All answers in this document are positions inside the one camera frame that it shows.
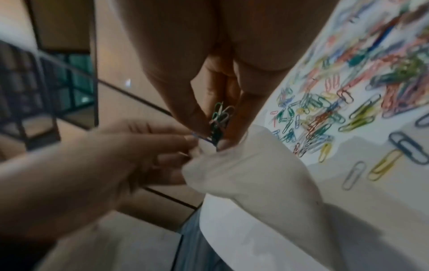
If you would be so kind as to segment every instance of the dark sleeve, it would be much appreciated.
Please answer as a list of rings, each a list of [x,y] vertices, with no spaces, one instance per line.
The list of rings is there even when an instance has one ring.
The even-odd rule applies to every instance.
[[[0,269],[30,271],[56,242],[29,242],[0,236]]]

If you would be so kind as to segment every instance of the person's right hand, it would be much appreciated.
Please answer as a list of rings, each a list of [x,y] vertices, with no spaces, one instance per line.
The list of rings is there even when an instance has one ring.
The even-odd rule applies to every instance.
[[[237,143],[338,0],[111,0],[143,71],[173,116],[208,136],[214,105],[235,105],[218,149]],[[190,81],[204,66],[206,97]]]

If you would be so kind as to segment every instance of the dark blue paper clip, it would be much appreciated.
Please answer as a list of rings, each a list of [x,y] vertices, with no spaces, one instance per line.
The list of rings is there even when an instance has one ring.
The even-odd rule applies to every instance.
[[[422,166],[429,164],[429,154],[425,153],[422,146],[403,132],[390,133],[389,141],[414,163]],[[421,158],[424,158],[424,160],[418,160],[416,156],[420,156]]]
[[[429,127],[429,113],[416,120],[414,124],[417,128]]]

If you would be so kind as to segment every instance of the person's left hand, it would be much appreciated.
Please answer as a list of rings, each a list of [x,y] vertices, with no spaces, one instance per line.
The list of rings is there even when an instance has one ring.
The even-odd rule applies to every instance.
[[[140,120],[96,129],[0,166],[0,234],[49,240],[114,209],[150,184],[184,184],[196,138],[189,130]]]

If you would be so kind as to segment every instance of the hand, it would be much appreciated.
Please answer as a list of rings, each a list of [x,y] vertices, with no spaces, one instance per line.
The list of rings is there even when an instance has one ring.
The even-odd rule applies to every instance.
[[[129,120],[0,166],[0,234],[55,239],[150,184],[184,184],[184,127]]]
[[[215,103],[236,106],[220,150],[245,134],[338,2],[110,1],[143,71],[178,121],[209,135]],[[190,81],[203,65],[206,97],[201,109]]]

